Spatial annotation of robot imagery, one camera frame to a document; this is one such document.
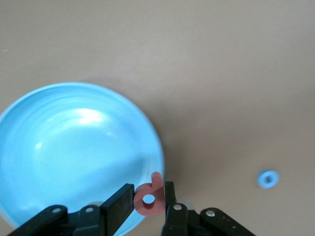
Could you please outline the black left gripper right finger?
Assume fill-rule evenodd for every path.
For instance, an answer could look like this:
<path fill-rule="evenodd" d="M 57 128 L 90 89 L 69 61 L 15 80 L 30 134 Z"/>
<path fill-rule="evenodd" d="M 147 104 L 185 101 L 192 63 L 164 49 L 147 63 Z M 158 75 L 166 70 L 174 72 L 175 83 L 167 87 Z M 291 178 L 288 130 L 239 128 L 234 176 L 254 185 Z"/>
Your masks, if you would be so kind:
<path fill-rule="evenodd" d="M 177 201 L 174 183 L 167 181 L 165 192 L 165 224 L 162 236 L 254 236 L 247 228 L 218 208 L 197 213 Z"/>

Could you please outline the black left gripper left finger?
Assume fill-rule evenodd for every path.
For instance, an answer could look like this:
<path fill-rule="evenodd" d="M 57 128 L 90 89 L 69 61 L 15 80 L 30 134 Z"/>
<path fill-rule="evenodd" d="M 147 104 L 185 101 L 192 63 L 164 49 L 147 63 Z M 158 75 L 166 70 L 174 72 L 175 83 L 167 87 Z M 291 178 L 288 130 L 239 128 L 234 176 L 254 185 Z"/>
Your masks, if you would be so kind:
<path fill-rule="evenodd" d="M 134 210 L 134 185 L 125 184 L 100 206 L 69 213 L 67 207 L 45 208 L 10 233 L 11 236 L 112 236 Z"/>

